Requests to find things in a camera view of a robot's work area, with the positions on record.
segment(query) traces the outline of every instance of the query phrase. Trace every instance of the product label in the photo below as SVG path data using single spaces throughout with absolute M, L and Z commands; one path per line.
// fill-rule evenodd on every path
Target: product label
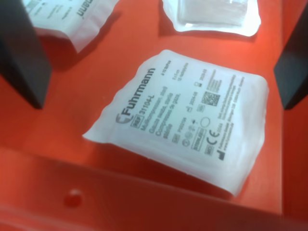
M 162 56 L 143 73 L 116 122 L 224 162 L 245 77 Z
M 31 19 L 41 23 L 63 23 L 71 16 L 84 19 L 88 8 L 95 0 L 23 0 Z

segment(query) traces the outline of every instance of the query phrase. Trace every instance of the sterile gauze package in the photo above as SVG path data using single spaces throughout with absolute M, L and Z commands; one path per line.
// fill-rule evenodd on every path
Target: sterile gauze package
M 211 30 L 254 35 L 260 25 L 257 0 L 163 0 L 164 10 L 179 31 Z
M 236 195 L 264 142 L 268 93 L 261 76 L 166 50 L 141 65 L 84 137 Z
M 39 35 L 69 39 L 77 52 L 99 33 L 118 0 L 22 0 Z

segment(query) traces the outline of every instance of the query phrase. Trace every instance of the white sealed pouch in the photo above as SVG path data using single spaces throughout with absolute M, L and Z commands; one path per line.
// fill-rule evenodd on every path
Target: white sealed pouch
M 99 33 L 118 0 L 22 0 L 39 35 L 69 39 L 77 52 Z
M 112 143 L 236 195 L 264 142 L 263 77 L 162 51 L 84 137 Z
M 254 35 L 260 25 L 257 0 L 163 0 L 179 31 L 204 30 Z

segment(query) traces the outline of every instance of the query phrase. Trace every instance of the transparent packaging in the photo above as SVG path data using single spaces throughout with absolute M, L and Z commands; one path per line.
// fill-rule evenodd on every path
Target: transparent packaging
M 162 51 L 84 134 L 237 195 L 264 142 L 266 80 Z
M 253 36 L 261 25 L 257 0 L 162 0 L 178 32 L 201 30 Z
M 248 0 L 179 0 L 179 21 L 189 24 L 242 26 Z

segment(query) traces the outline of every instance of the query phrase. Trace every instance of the barcode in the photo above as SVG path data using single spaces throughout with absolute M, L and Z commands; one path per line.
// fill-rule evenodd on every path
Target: barcode
M 213 94 L 213 93 L 206 91 L 203 95 L 202 103 L 216 107 L 219 99 L 220 99 L 220 95 Z
M 31 13 L 31 11 L 40 3 L 40 0 L 32 0 L 26 6 L 26 11 Z
M 205 154 L 212 155 L 213 154 L 213 150 L 214 150 L 214 146 L 208 144 L 206 149 L 205 149 Z
M 172 138 L 172 142 L 178 143 L 179 140 L 180 140 L 180 135 L 179 134 L 174 134 L 174 136 Z

